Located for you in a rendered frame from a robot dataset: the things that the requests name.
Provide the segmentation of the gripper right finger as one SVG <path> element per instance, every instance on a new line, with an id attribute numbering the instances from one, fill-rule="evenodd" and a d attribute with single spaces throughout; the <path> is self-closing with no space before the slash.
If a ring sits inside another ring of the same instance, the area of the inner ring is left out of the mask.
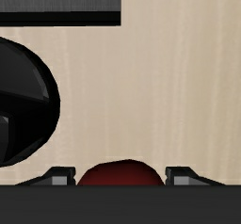
<path id="1" fill-rule="evenodd" d="M 165 185 L 214 185 L 221 183 L 201 177 L 190 167 L 166 167 Z"/>

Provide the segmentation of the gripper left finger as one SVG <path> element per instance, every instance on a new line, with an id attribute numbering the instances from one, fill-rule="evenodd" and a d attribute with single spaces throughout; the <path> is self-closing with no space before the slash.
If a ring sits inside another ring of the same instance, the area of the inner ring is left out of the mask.
<path id="1" fill-rule="evenodd" d="M 20 183 L 20 185 L 76 185 L 75 167 L 51 167 L 42 176 Z"/>

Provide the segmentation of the red tomato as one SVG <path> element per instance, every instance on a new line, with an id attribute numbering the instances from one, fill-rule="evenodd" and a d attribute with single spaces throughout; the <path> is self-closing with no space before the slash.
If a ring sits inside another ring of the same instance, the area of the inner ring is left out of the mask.
<path id="1" fill-rule="evenodd" d="M 79 185 L 163 185 L 159 174 L 144 162 L 121 160 L 98 164 L 82 176 Z"/>

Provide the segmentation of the stove plate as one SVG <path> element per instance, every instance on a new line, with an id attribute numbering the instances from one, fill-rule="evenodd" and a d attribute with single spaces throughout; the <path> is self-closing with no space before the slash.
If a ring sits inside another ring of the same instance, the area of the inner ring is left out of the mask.
<path id="1" fill-rule="evenodd" d="M 0 0 L 0 26 L 115 26 L 121 0 Z"/>

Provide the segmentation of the round black pan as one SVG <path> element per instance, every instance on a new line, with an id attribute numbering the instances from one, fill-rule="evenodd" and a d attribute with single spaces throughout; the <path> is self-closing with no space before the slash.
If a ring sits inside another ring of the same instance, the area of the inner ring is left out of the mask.
<path id="1" fill-rule="evenodd" d="M 43 146 L 59 116 L 60 97 L 49 68 L 25 46 L 0 37 L 0 167 Z"/>

